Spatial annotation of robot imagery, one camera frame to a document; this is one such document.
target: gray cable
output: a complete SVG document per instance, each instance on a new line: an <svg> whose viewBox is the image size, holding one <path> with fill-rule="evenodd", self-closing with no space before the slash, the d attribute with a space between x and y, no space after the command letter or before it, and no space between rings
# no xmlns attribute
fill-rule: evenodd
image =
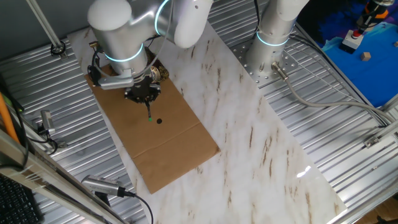
<svg viewBox="0 0 398 224"><path fill-rule="evenodd" d="M391 118L388 114L386 114L385 112L374 108L373 106L369 106L366 105L364 103L358 103L358 102L346 102L346 101L342 101L342 102L335 102L335 103L311 103L308 102L306 100L304 100L303 98L301 98L296 91L294 90L292 84L290 83L289 79L285 80L286 85L288 86L288 88L291 90L291 92L293 93L293 95L297 98L297 100L299 100L299 102L308 105L308 106L313 106L313 107L329 107L329 106L340 106L340 105L350 105L350 106L359 106L365 109L369 109L371 111L374 111L375 113L385 117L386 119L388 119L390 122L394 122L395 120L393 118Z"/></svg>

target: cable connector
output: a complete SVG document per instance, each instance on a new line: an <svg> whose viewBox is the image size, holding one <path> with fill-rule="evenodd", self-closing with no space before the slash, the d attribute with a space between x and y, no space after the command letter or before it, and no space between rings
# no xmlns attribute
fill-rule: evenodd
<svg viewBox="0 0 398 224"><path fill-rule="evenodd" d="M287 74L280 69L279 64L277 62L272 63L271 68L273 71L277 72L283 81L286 81L289 77Z"/></svg>

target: metal mounting plate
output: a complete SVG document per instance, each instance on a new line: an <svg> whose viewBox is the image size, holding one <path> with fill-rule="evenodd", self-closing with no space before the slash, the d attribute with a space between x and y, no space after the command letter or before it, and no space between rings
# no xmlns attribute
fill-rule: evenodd
<svg viewBox="0 0 398 224"><path fill-rule="evenodd" d="M246 60L246 52L250 49L252 43L253 40L248 40L246 42L243 42L242 44L238 44L235 45L234 47L231 47L231 50L234 53L235 57L242 64L244 69L248 72L250 77L257 83L257 86L260 88L268 83L280 79L280 76L276 72L273 72L269 75L265 75L264 73L261 73L259 71L259 68L251 68L248 65L248 62ZM280 63L280 67L287 74L290 74L297 69L298 65L296 61L290 58L285 53L282 53L282 60L283 62Z"/></svg>

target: keyboard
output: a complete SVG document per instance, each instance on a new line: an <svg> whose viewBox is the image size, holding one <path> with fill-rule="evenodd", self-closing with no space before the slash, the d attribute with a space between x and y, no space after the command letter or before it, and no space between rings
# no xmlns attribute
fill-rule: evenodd
<svg viewBox="0 0 398 224"><path fill-rule="evenodd" d="M0 174L0 224L36 224L43 221L31 189Z"/></svg>

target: metal frame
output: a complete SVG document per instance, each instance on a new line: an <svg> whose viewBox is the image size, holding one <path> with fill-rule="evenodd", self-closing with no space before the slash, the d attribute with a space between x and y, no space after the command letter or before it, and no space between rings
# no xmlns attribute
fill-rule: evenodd
<svg viewBox="0 0 398 224"><path fill-rule="evenodd" d="M13 164L21 164L25 149L0 131L0 153ZM42 151L29 152L25 170L18 172L13 169L1 169L0 173L16 182L56 201L70 210L84 216L95 223L126 223L116 212L74 179L54 160ZM69 200L50 189L59 189L65 195L76 200Z"/></svg>
<svg viewBox="0 0 398 224"><path fill-rule="evenodd" d="M32 12L35 14L37 20L39 21L40 25L43 27L44 32L47 34L49 37L51 43L55 47L55 50L57 52L64 51L62 54L60 54L60 58L62 60L65 60L68 58L68 55L65 52L65 44L61 43L61 40L57 37L55 34L54 30L50 26L48 20L45 18L44 13L40 9L40 6L37 4L36 0L26 0L28 3L30 9Z"/></svg>

